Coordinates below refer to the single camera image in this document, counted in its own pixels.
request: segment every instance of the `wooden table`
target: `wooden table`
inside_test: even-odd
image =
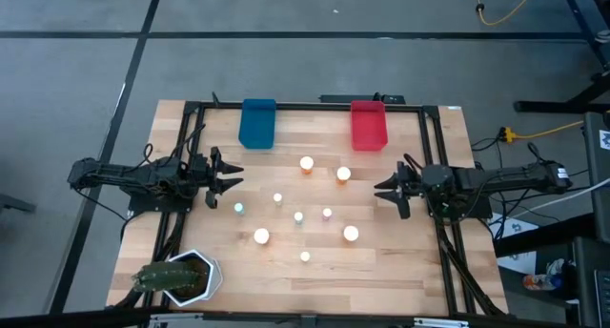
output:
[[[159,101],[152,123],[152,158],[175,145],[184,101]],[[472,167],[470,142],[460,108],[441,107],[449,162]],[[446,316],[437,237],[423,200],[411,199],[411,217],[401,220],[392,203],[373,196],[373,186],[396,170],[403,153],[424,163],[417,115],[387,113],[388,145],[378,153],[355,153],[349,112],[277,111],[275,144],[269,151],[248,151],[237,140],[240,110],[206,110],[199,151],[218,146],[225,161],[242,166],[244,182],[218,199],[211,210],[204,195],[195,199],[184,229],[181,251],[193,248],[220,262],[224,282],[214,297],[186,310],[252,313],[318,313],[392,316]],[[434,141],[434,129],[429,122]],[[437,151],[433,147],[435,160]],[[312,174],[300,172],[299,159],[315,160]],[[351,180],[336,184],[340,166]],[[273,194],[282,193],[276,207]],[[245,215],[234,212],[241,202]],[[333,209],[323,221],[324,207]],[[295,226],[293,214],[305,215]],[[132,287],[130,275],[151,261],[160,214],[131,222],[121,246],[108,304]],[[346,225],[360,232],[356,242],[342,237]],[[469,269],[485,293],[506,311],[506,301],[489,232],[476,220],[462,224]],[[271,233],[265,246],[254,230]],[[311,254],[303,263],[301,252]],[[461,285],[453,272],[457,305],[464,311]]]

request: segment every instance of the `blue bin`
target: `blue bin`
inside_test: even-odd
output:
[[[244,99],[239,142],[247,149],[271,149],[275,139],[275,100]]]

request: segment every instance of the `succulent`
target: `succulent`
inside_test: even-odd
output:
[[[146,292],[194,288],[200,276],[186,262],[153,262],[132,276],[133,289]]]

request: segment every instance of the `yellow cable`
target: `yellow cable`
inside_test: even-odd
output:
[[[558,128],[555,128],[555,129],[548,130],[548,131],[546,131],[546,132],[542,132],[542,133],[533,133],[533,134],[530,134],[530,135],[519,135],[519,134],[516,134],[516,133],[515,133],[515,134],[513,135],[513,138],[519,138],[519,139],[528,139],[528,138],[536,138],[536,137],[541,137],[541,136],[545,136],[545,135],[550,134],[550,133],[556,133],[556,132],[558,132],[558,131],[562,131],[562,130],[564,130],[564,129],[568,129],[568,128],[576,127],[576,126],[578,126],[578,125],[581,125],[582,123],[583,123],[582,121],[578,121],[578,122],[574,122],[574,123],[566,124],[566,125],[564,125],[564,126],[560,126],[560,127],[558,127]]]
[[[484,25],[486,25],[486,26],[488,26],[488,27],[493,27],[493,26],[498,25],[498,24],[502,23],[503,21],[507,20],[507,19],[508,19],[508,18],[510,18],[510,17],[511,17],[513,14],[517,13],[517,11],[518,11],[519,9],[521,9],[521,7],[522,7],[522,6],[525,4],[525,2],[527,2],[527,0],[521,0],[521,2],[520,2],[520,3],[518,3],[518,5],[517,5],[517,6],[516,6],[516,7],[515,7],[513,10],[511,10],[511,11],[510,11],[510,12],[509,12],[507,15],[503,16],[502,18],[500,18],[500,19],[499,19],[499,20],[497,20],[496,22],[491,22],[491,23],[487,22],[487,21],[485,20],[485,17],[483,16],[483,10],[482,10],[482,9],[479,9],[479,10],[478,10],[478,17],[480,18],[480,21],[481,21],[481,22],[482,22]]]

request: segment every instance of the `red bin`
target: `red bin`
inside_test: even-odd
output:
[[[352,148],[355,151],[380,151],[388,144],[385,106],[380,101],[353,101]]]

